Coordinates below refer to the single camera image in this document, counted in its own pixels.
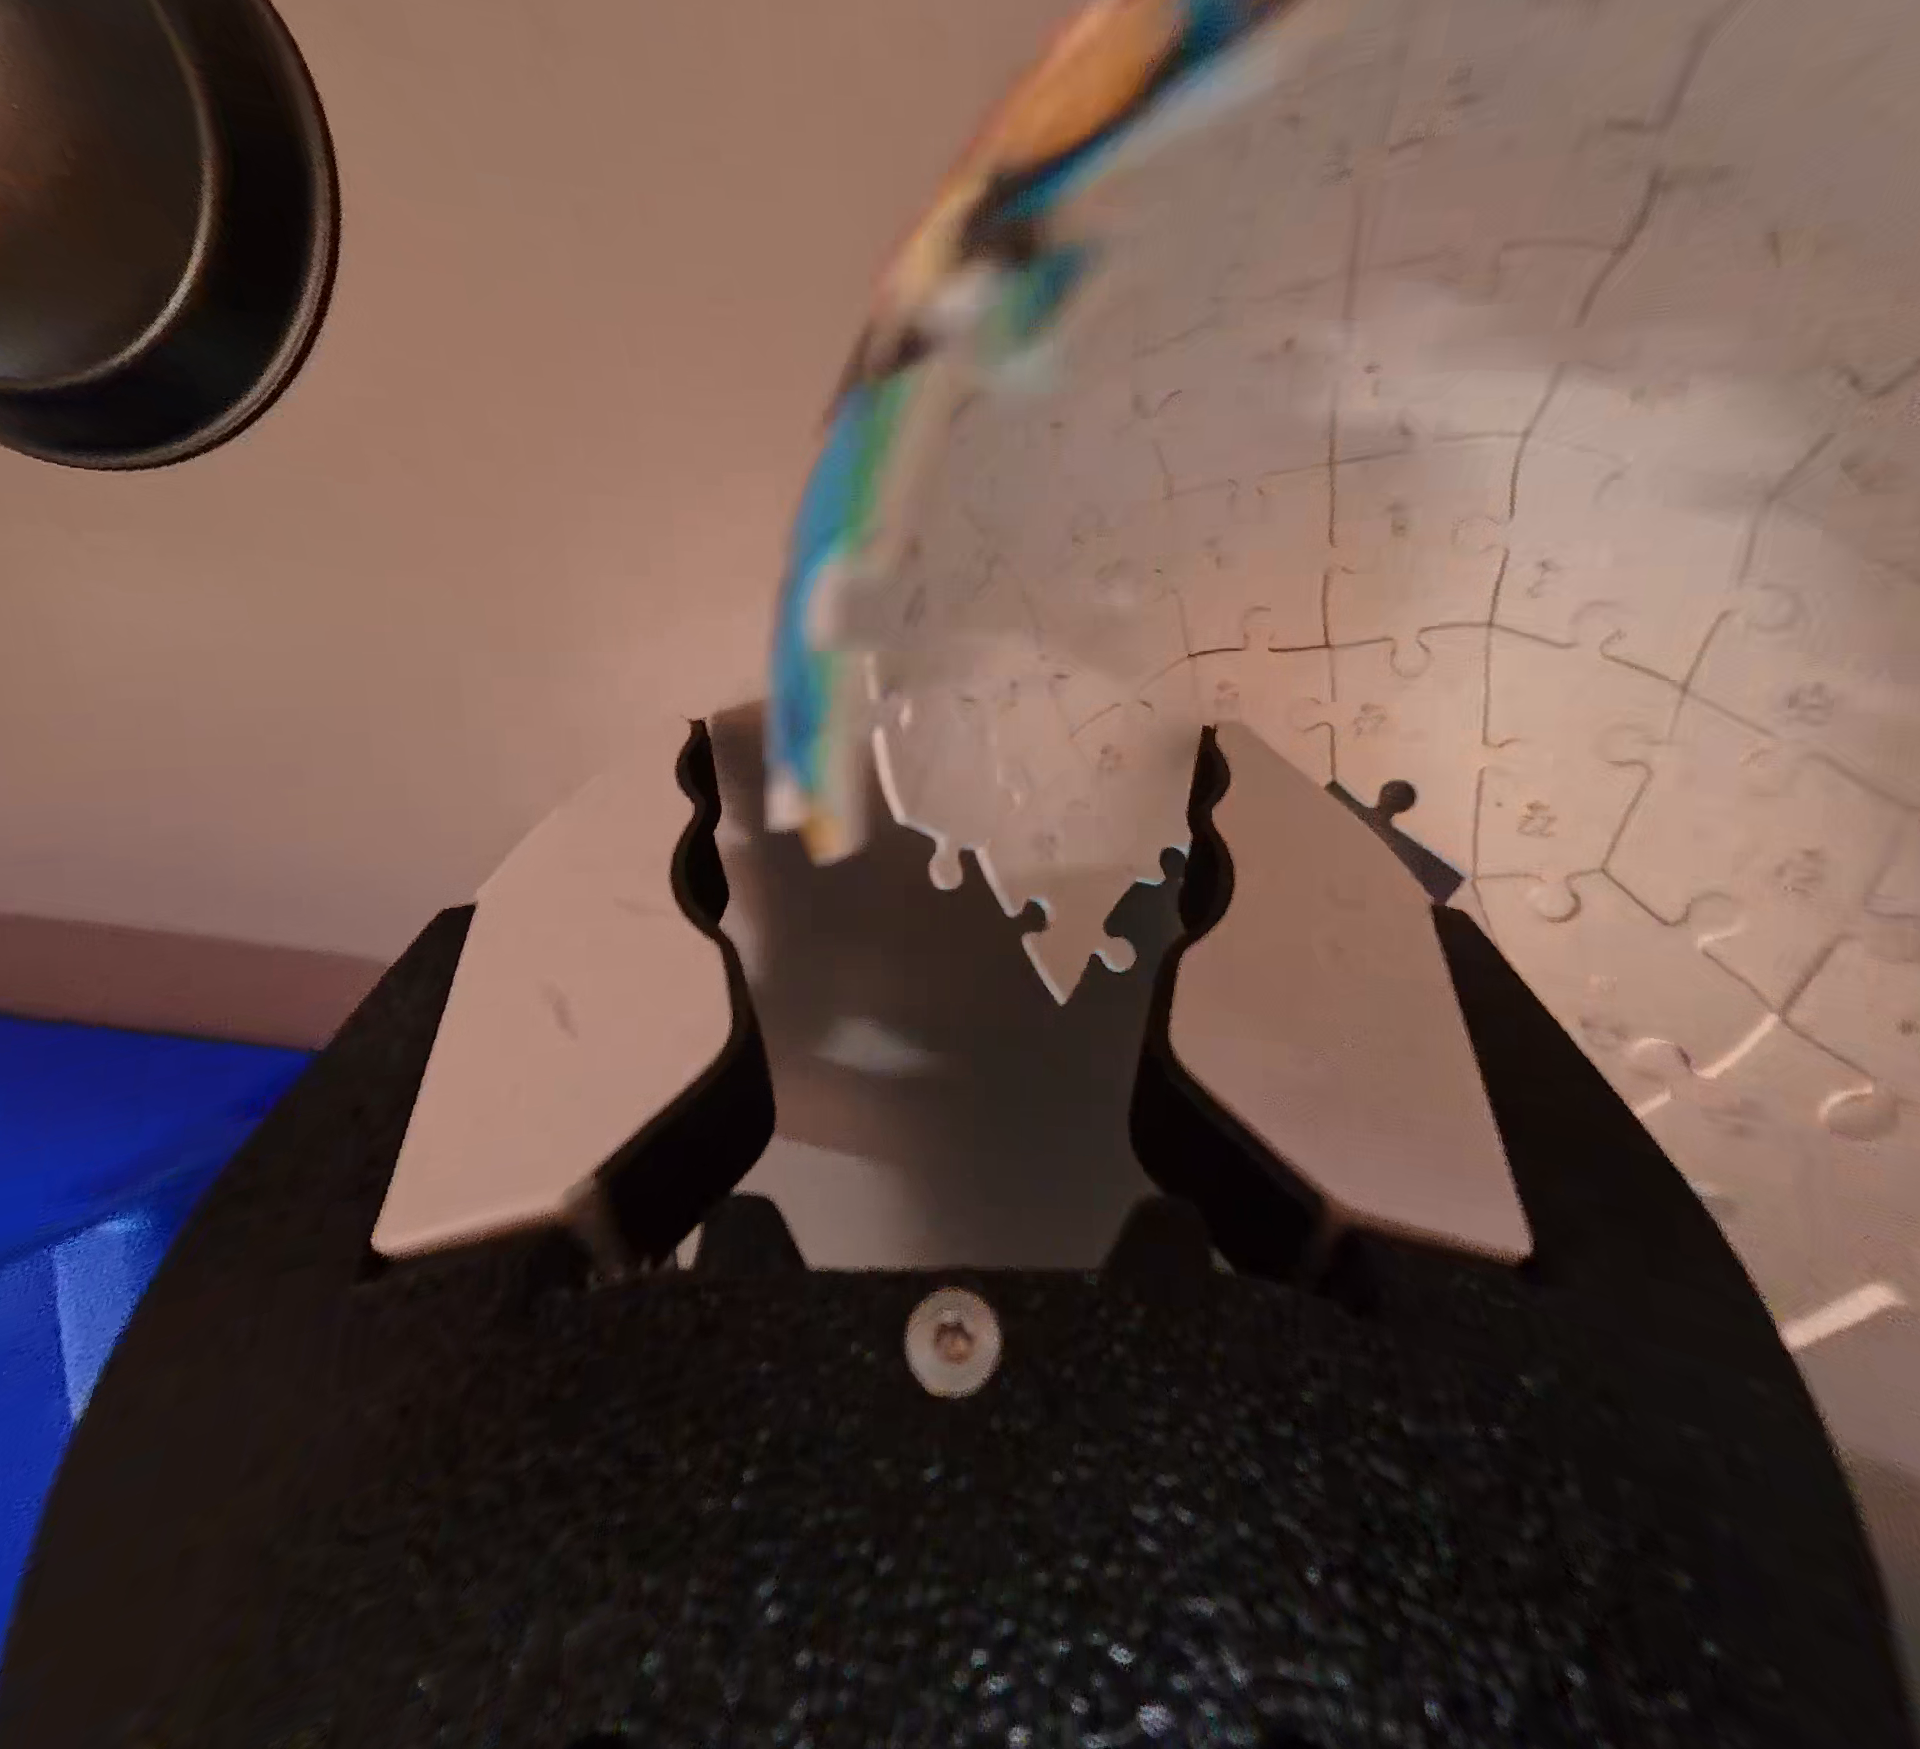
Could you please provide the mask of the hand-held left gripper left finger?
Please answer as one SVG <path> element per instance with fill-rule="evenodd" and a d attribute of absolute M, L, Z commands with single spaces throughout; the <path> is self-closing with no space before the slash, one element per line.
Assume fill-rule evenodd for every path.
<path fill-rule="evenodd" d="M 568 1233 L 663 1266 L 753 1170 L 776 1086 L 724 928 L 709 728 L 667 716 L 474 895 L 369 1244 L 426 1257 Z"/>

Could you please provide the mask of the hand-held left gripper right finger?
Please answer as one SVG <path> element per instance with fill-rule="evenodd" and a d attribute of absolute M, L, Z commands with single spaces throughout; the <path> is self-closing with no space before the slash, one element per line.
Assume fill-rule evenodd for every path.
<path fill-rule="evenodd" d="M 1436 903 L 1244 721 L 1197 741 L 1128 1137 L 1258 1279 L 1320 1279 L 1353 1233 L 1496 1266 L 1534 1246 Z"/>

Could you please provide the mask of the colourful printed puzzle ball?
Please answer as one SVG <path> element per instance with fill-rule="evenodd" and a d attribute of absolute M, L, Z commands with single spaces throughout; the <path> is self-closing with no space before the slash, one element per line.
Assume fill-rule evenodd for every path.
<path fill-rule="evenodd" d="M 1918 0 L 1083 0 L 883 261 L 768 823 L 1069 999 L 1200 728 L 1385 801 L 1793 1350 L 1918 1337 Z"/>

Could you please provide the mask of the blue plastic bin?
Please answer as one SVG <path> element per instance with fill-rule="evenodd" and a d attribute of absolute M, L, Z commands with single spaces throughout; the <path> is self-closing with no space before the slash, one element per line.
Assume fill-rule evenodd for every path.
<path fill-rule="evenodd" d="M 161 1261 L 309 1050 L 4 1018 L 4 1621 Z"/>

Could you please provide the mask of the black round stand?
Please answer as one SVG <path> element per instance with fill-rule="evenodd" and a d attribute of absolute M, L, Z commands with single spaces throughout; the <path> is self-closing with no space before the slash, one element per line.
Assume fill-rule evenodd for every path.
<path fill-rule="evenodd" d="M 288 388 L 339 261 L 271 0 L 4 0 L 4 446 L 176 466 Z"/>

